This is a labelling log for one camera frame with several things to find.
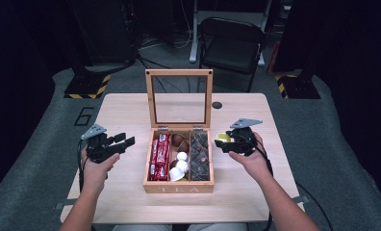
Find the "pile of dark tea bags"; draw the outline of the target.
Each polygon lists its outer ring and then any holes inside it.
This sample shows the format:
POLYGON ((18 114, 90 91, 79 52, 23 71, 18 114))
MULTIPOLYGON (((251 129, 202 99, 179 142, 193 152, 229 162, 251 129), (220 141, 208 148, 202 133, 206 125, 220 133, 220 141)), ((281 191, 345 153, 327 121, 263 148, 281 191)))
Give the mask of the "pile of dark tea bags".
POLYGON ((190 179, 192 181, 209 181, 209 151, 206 132, 190 136, 190 179))

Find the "black cabinet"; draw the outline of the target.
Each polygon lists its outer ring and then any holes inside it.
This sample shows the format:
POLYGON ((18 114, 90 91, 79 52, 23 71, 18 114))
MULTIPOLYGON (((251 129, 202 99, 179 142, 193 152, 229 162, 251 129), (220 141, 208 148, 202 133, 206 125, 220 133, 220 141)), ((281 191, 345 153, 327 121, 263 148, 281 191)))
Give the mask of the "black cabinet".
POLYGON ((93 64, 128 64, 136 55, 125 0, 70 0, 93 64))

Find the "black folding chair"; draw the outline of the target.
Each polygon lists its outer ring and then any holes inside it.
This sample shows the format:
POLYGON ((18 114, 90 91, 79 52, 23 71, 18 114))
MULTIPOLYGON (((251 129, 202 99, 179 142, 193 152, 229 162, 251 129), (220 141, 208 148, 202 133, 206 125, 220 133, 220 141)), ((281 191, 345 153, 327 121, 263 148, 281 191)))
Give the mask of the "black folding chair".
POLYGON ((199 24, 199 34, 199 67, 247 75, 246 92, 250 92, 266 40, 265 33, 252 23, 208 17, 199 24))

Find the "wooden tea box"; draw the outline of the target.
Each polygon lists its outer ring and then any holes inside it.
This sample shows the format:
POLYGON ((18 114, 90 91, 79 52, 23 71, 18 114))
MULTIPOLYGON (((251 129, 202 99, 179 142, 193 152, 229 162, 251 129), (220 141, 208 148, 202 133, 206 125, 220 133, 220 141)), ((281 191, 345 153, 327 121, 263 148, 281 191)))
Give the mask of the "wooden tea box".
POLYGON ((214 190, 214 164, 211 136, 213 72, 210 69, 147 69, 145 71, 151 135, 143 179, 147 193, 211 193, 214 190), (191 135, 206 132, 209 151, 209 181, 191 180, 191 135), (149 180, 153 140, 170 135, 166 181, 149 180), (179 153, 172 135, 181 134, 190 145, 189 172, 179 181, 169 179, 170 163, 179 153))

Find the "person's left hand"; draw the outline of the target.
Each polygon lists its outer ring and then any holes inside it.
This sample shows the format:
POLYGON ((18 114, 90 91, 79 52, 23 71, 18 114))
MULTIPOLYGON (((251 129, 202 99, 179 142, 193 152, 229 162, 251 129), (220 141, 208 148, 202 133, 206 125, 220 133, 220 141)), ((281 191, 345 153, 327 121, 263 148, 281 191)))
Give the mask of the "person's left hand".
POLYGON ((83 193, 97 193, 100 194, 104 189, 105 180, 107 179, 108 172, 114 167, 114 164, 120 159, 120 155, 115 153, 106 161, 97 164, 94 163, 87 154, 87 150, 81 151, 83 160, 82 169, 84 173, 83 193))

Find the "person's right hand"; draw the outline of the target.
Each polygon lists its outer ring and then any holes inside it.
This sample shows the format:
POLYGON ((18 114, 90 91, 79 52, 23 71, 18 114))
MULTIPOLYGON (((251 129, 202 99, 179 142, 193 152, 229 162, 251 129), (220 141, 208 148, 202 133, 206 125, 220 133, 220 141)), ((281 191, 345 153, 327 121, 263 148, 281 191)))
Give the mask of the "person's right hand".
POLYGON ((254 132, 257 140, 256 150, 249 156, 242 156, 234 151, 229 152, 229 156, 240 163, 246 172, 260 185, 263 186, 264 183, 272 178, 272 175, 267 167, 266 151, 263 146, 262 137, 254 132))

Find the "black yellow striped stand base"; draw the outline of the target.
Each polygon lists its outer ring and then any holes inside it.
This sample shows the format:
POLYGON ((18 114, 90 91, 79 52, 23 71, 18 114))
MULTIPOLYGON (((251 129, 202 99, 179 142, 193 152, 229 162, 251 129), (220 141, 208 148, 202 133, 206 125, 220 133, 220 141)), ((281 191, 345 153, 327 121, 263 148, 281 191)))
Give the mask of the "black yellow striped stand base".
POLYGON ((74 77, 65 89, 63 97, 73 99, 99 98, 105 91, 110 78, 110 75, 74 77))
POLYGON ((276 75, 278 89, 286 99, 320 99, 312 80, 304 80, 298 75, 276 75))

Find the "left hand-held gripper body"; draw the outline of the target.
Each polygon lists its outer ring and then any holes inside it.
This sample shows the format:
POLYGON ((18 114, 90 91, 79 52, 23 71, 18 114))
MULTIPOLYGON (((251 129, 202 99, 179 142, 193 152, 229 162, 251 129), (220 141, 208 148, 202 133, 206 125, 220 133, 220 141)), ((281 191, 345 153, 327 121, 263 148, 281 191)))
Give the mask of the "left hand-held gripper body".
POLYGON ((115 143, 114 136, 109 137, 106 132, 105 127, 93 124, 81 136, 81 140, 87 142, 88 157, 95 163, 102 163, 115 153, 121 154, 125 152, 124 141, 115 143))

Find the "person's light trousers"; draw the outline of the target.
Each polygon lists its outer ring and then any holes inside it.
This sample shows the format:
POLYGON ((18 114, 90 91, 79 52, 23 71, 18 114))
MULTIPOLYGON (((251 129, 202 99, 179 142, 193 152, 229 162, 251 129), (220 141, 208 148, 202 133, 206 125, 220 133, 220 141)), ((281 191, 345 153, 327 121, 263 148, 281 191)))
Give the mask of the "person's light trousers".
MULTIPOLYGON (((174 231, 172 224, 124 224, 112 231, 174 231)), ((185 231, 248 231, 243 222, 190 224, 185 231)))

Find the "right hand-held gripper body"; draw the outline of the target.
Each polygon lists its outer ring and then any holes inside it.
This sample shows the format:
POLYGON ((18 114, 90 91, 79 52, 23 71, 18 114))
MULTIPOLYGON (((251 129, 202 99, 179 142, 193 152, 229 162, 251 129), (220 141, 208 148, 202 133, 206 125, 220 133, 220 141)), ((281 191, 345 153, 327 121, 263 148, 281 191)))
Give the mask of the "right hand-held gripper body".
POLYGON ((232 130, 239 129, 241 132, 239 137, 233 138, 233 143, 236 145, 234 152, 241 153, 244 156, 249 156, 254 152, 258 142, 251 130, 251 126, 261 123, 260 119, 240 118, 231 125, 232 130))

